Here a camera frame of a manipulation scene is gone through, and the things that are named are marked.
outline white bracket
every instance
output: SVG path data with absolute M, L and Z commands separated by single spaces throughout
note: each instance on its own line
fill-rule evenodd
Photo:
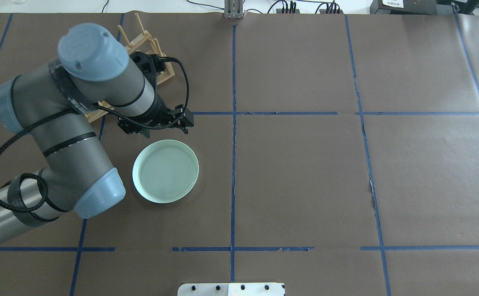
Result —
M 243 0 L 225 0 L 225 18 L 243 19 Z
M 177 296 L 285 296 L 282 283 L 182 284 Z

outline black cable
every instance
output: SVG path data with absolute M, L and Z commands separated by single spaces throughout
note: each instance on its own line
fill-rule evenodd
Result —
M 258 9 L 254 9 L 254 8 L 247 9 L 246 11 L 257 11 L 257 12 L 259 12 L 259 13 L 263 14 L 263 12 L 259 11 Z
M 325 11 L 326 14 L 333 14 L 333 8 L 335 6 L 335 2 L 333 1 L 331 3 L 331 5 L 329 5 L 329 7 L 327 8 L 327 10 Z
M 107 1 L 106 1 L 106 4 L 104 4 L 104 6 L 103 6 L 103 10 L 101 11 L 101 13 L 103 13 L 103 12 L 104 12 L 104 8 L 106 8 L 106 6 L 108 5 L 108 2 L 110 2 L 110 0 L 107 0 Z
M 183 66 L 183 64 L 177 58 L 170 58 L 168 56 L 165 56 L 165 57 L 159 58 L 159 62 L 175 62 L 176 64 L 178 64 L 179 67 L 181 68 L 181 71 L 183 72 L 183 75 L 185 76 L 185 82 L 187 83 L 187 98 L 185 99 L 185 106 L 183 106 L 183 113 L 181 113 L 181 115 L 179 115 L 177 118 L 172 120 L 172 122 L 170 122 L 169 124 L 166 124 L 166 125 L 149 126 L 149 125 L 141 124 L 141 123 L 138 123 L 134 120 L 131 120 L 130 118 L 128 118 L 128 117 L 124 116 L 123 114 L 121 114 L 117 111 L 114 111 L 112 109 L 108 109 L 108 108 L 101 107 L 101 106 L 96 106 L 95 108 L 106 111 L 106 112 L 108 112 L 112 115 L 119 116 L 120 118 L 122 118 L 122 119 L 136 125 L 136 126 L 139 126 L 143 129 L 148 129 L 148 130 L 168 129 L 169 127 L 171 127 L 174 124 L 176 124 L 177 122 L 179 122 L 179 120 L 181 120 L 181 117 L 183 117 L 185 115 L 185 111 L 187 111 L 187 108 L 189 106 L 189 97 L 190 97 L 189 77 L 187 75 L 187 71 L 185 71 L 185 67 Z
M 337 4 L 337 2 L 333 1 L 333 11 L 331 11 L 331 14 L 339 14 L 340 13 L 340 6 Z
M 59 113 L 55 113 L 52 116 L 48 116 L 46 118 L 43 118 L 43 119 L 33 123 L 32 125 L 26 127 L 20 133 L 11 137 L 11 139 L 9 139 L 8 142 L 5 142 L 0 147 L 0 156 L 9 146 L 11 146 L 13 143 L 15 143 L 22 136 L 29 133 L 32 129 L 35 129 L 39 125 L 42 125 L 46 122 L 52 121 L 56 118 L 59 118 L 61 116 L 64 116 L 64 115 L 72 113 L 72 112 L 74 112 L 74 109 L 67 109 L 67 110 L 61 111 Z M 9 204 L 9 203 L 0 199 L 0 206 L 7 209 L 7 210 L 12 210 L 14 212 L 20 212 L 20 213 L 33 212 L 34 210 L 40 208 L 46 202 L 46 200 L 48 200 L 48 185 L 46 184 L 46 181 L 43 178 L 41 178 L 40 176 L 37 176 L 37 175 L 34 175 L 34 174 L 22 174 L 22 175 L 24 176 L 24 179 L 31 178 L 31 179 L 37 180 L 37 186 L 39 187 L 39 191 L 40 191 L 40 194 L 42 196 L 41 200 L 35 206 L 31 206 L 31 207 L 27 208 L 25 206 L 24 207 L 13 206 L 13 205 L 11 205 L 11 204 Z
M 274 7 L 274 5 L 276 5 L 278 2 L 281 2 L 281 13 L 283 13 L 283 11 L 285 9 L 288 9 L 288 3 L 287 1 L 285 0 L 277 0 L 276 2 L 273 3 L 273 5 L 271 5 L 271 7 L 269 7 L 269 10 L 267 11 L 267 13 L 270 13 L 271 12 L 271 9 Z
M 187 0 L 187 2 L 189 3 L 192 3 L 192 4 L 195 4 L 195 5 L 201 5 L 201 6 L 208 6 L 208 7 L 213 7 L 213 8 L 216 8 L 216 9 L 223 9 L 225 10 L 224 7 L 217 7 L 217 6 L 213 6 L 213 5 L 209 5 L 209 4 L 203 4 L 203 3 L 198 3 L 198 2 L 192 2 L 190 0 Z
M 318 5 L 318 7 L 316 8 L 316 11 L 314 12 L 314 14 L 317 14 L 318 11 L 320 10 L 320 7 L 322 7 L 322 5 L 324 5 L 324 4 L 327 6 L 326 9 L 329 10 L 329 3 L 327 3 L 327 2 L 322 2 L 320 5 Z

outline black device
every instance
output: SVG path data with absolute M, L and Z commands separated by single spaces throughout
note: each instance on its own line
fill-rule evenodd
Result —
M 436 15 L 437 2 L 436 0 L 373 0 L 369 13 Z
M 290 13 L 300 13 L 300 9 L 296 8 L 296 10 L 292 10 L 292 12 L 285 12 L 285 9 L 277 8 L 276 13 L 278 14 L 290 14 Z
M 454 7 L 456 13 L 473 14 L 473 11 L 479 6 L 479 0 L 437 0 L 437 4 L 451 5 Z
M 343 10 L 337 9 L 335 12 L 333 12 L 332 10 L 328 11 L 327 9 L 320 9 L 319 13 L 320 14 L 343 14 Z

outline blue joint cap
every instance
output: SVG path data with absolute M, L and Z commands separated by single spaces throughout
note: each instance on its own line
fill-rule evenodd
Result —
M 88 219 L 108 210 L 123 200 L 127 191 L 114 167 L 99 178 L 74 206 L 82 219 Z
M 103 26 L 85 23 L 72 27 L 61 37 L 57 55 L 63 67 L 86 81 L 106 81 L 128 66 L 126 49 Z
M 16 79 L 17 77 L 0 86 L 0 121 L 6 129 L 14 134 L 20 133 L 24 129 L 16 119 L 13 109 L 12 92 Z

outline plate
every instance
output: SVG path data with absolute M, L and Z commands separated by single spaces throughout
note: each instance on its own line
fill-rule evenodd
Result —
M 194 187 L 200 166 L 194 151 L 176 140 L 150 144 L 134 162 L 134 186 L 144 198 L 168 204 L 187 195 Z

